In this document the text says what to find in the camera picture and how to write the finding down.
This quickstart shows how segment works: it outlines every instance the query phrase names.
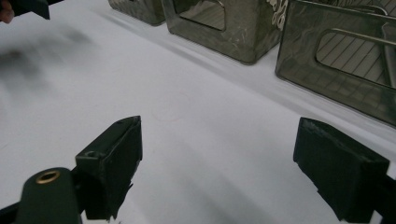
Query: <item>white tablecloth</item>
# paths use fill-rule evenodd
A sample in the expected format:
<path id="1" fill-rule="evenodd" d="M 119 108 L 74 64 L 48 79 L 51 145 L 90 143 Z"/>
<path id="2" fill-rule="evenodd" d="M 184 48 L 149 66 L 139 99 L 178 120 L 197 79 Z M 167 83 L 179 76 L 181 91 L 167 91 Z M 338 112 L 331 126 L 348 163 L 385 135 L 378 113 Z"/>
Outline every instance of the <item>white tablecloth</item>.
<path id="1" fill-rule="evenodd" d="M 292 161 L 300 117 L 396 161 L 395 129 L 278 79 L 278 47 L 246 66 L 105 0 L 50 12 L 0 24 L 0 207 L 135 115 L 144 159 L 113 223 L 339 223 Z"/>

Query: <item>metal mesh basket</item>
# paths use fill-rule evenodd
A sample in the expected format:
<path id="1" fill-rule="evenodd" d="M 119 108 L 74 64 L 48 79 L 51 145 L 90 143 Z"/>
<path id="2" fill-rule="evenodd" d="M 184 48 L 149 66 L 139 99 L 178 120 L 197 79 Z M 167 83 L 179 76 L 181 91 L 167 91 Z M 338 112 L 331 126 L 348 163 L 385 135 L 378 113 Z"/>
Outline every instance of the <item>metal mesh basket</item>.
<path id="1" fill-rule="evenodd" d="M 252 64 L 279 42 L 285 0 L 163 0 L 169 32 Z"/>
<path id="2" fill-rule="evenodd" d="M 395 0 L 291 0 L 276 74 L 396 126 L 395 15 Z"/>
<path id="3" fill-rule="evenodd" d="M 117 11 L 151 25 L 165 21 L 161 0 L 108 0 L 108 3 Z"/>

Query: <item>white table surface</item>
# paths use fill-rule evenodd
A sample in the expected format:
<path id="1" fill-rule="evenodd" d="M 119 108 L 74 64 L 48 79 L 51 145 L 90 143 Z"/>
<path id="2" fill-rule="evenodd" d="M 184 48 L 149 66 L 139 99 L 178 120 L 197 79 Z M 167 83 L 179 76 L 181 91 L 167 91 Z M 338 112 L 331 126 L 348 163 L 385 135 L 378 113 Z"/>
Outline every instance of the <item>white table surface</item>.
<path id="1" fill-rule="evenodd" d="M 105 0 L 50 12 L 0 24 L 0 207 L 135 115 L 144 159 L 113 223 L 339 223 L 292 161 L 300 117 L 396 161 L 395 129 L 278 79 L 278 47 L 246 66 Z"/>

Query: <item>wire basket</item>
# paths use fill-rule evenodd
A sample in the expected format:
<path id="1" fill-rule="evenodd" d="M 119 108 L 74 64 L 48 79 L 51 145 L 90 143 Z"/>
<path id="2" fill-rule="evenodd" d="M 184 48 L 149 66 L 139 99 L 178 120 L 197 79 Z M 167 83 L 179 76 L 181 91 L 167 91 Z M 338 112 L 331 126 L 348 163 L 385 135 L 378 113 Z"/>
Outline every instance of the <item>wire basket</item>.
<path id="1" fill-rule="evenodd" d="M 276 74 L 396 126 L 396 0 L 291 0 Z"/>
<path id="2" fill-rule="evenodd" d="M 163 0 L 169 32 L 252 64 L 280 39 L 285 0 Z"/>
<path id="3" fill-rule="evenodd" d="M 108 0 L 112 8 L 150 25 L 165 21 L 161 0 Z"/>

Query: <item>screw hole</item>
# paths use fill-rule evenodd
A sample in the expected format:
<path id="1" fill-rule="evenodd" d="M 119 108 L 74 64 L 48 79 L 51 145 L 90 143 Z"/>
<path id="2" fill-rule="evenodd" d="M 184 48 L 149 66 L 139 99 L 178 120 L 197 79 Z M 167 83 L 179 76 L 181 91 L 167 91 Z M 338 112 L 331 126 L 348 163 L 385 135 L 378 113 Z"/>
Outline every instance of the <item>screw hole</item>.
<path id="1" fill-rule="evenodd" d="M 59 171 L 48 171 L 40 175 L 35 181 L 37 184 L 48 184 L 57 179 L 61 173 Z"/>

